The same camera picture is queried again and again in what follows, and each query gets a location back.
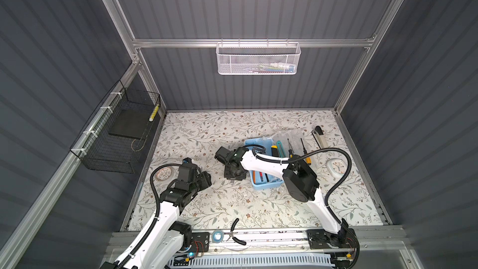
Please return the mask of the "black yellow small screwdriver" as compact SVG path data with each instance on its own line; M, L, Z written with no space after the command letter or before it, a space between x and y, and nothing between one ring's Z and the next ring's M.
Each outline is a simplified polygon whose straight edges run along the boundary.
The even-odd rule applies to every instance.
M288 153L289 153L289 157L292 158L293 155L294 155L293 146L292 146L292 144L291 144L289 138L287 139L287 142L288 142Z

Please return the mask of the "yellow handle screwdriver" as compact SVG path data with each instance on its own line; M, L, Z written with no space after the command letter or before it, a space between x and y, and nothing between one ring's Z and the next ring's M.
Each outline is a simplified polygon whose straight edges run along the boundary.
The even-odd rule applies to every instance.
M304 145L303 139L301 138L300 140L301 140L301 146L302 146L303 154L304 154L304 155L307 155L308 152L307 152L307 149L306 149L306 147L305 147L305 145ZM307 165L310 166L310 165L312 164L310 157L306 157L304 160L305 160L305 162L306 162Z

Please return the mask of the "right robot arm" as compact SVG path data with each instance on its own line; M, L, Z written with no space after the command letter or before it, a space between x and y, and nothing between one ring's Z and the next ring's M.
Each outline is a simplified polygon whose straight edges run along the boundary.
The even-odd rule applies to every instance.
M225 166L225 171L241 174L247 171L258 171L281 179L289 195L307 204L319 219L327 237L327 243L331 247L340 247L349 243L352 248L358 250L357 236L352 232L347 221L335 214L329 203L331 194L351 173L351 156L340 148L322 148L303 156L291 154L287 158L269 156L265 154L265 151L266 148L259 144L247 144L234 150L222 146L216 151L215 159ZM326 194L323 194L317 175L306 163L306 158L327 152L342 154L346 158L347 168L339 181Z

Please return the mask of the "yellow black utility knife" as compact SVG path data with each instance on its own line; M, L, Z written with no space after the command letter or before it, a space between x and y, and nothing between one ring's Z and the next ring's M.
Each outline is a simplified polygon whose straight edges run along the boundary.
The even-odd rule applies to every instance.
M273 145L273 146L271 147L271 155L272 155L273 157L277 157L277 158L280 157L280 153L279 153L278 147L277 147L276 145Z

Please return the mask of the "teal utility knife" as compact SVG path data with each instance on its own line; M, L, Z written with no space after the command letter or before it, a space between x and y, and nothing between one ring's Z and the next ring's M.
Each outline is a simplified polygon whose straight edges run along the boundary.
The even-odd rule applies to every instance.
M278 149L278 153L280 155L281 158L286 158L287 157L287 154L283 148L283 145L282 145L282 142L280 141L277 141L276 142L276 146L277 146L277 149Z

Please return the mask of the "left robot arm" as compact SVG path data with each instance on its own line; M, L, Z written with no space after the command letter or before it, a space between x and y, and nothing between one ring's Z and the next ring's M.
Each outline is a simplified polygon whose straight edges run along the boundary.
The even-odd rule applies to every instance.
M178 168L178 176L158 193L155 175L171 167ZM104 262L102 269L163 269L174 254L191 246L192 228L178 219L199 192L212 185L211 175L185 158L181 163L158 166L149 177L149 185L156 205L154 214L126 250L114 262Z

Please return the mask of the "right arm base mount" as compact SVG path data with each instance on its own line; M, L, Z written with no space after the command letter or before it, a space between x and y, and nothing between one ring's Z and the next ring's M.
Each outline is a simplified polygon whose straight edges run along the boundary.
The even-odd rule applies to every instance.
M359 247L355 231L342 228L338 234L324 229L309 229L306 231L307 241L311 249L352 249Z

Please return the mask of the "blue plastic tool box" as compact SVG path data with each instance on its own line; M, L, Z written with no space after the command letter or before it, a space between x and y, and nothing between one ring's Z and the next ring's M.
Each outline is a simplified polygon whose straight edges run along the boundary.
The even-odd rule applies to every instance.
M284 182L282 175L283 170L287 168L285 163L271 163L266 162L258 159L251 150L256 151L257 155L261 155L263 158L266 159L277 159L277 157L273 157L271 155L271 147L273 141L271 137L266 138L253 138L247 139L245 141L245 145L250 150L246 153L243 157L242 163L244 164L244 168L250 172L255 171L256 173L256 184L253 183L252 175L251 175L251 184L254 190L262 191L265 189L277 188L281 186ZM260 175L259 172L263 173L263 183L260 182ZM265 175L267 174L269 177L269 183L266 182Z

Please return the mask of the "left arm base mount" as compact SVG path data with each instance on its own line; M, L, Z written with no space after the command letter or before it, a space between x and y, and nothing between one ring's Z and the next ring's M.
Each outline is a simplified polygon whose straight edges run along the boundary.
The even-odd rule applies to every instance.
M206 253L209 251L210 243L210 232L193 232L190 240L187 240L178 252Z

